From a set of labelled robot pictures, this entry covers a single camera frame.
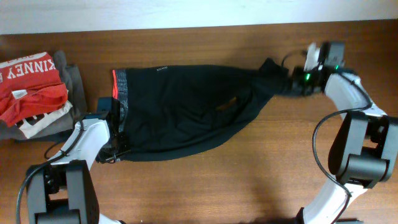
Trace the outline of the black leggings with red waistband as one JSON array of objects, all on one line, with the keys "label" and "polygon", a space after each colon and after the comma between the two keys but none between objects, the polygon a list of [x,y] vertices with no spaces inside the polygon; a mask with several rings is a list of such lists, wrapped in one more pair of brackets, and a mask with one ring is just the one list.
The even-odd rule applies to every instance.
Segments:
[{"label": "black leggings with red waistband", "polygon": [[168,65],[113,72],[123,104],[123,161],[166,161],[216,148],[253,121],[276,95],[299,96],[285,68],[267,59],[257,70]]}]

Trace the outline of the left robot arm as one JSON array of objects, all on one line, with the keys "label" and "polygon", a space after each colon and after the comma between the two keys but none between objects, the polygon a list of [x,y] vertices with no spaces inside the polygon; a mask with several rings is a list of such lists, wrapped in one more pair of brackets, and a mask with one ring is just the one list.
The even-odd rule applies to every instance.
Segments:
[{"label": "left robot arm", "polygon": [[21,187],[29,223],[114,223],[100,213],[90,168],[118,131],[117,114],[84,115],[54,156],[29,168]]}]

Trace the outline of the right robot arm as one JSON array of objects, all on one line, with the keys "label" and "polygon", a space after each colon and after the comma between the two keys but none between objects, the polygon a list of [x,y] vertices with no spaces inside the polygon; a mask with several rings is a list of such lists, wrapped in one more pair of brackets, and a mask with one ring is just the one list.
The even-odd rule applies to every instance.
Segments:
[{"label": "right robot arm", "polygon": [[339,66],[294,70],[303,94],[323,92],[337,111],[322,118],[312,135],[334,116],[343,122],[328,154],[328,166],[316,163],[326,182],[313,201],[302,207],[295,223],[339,223],[340,216],[360,195],[392,176],[397,159],[397,118],[388,116],[370,98],[361,79]]}]

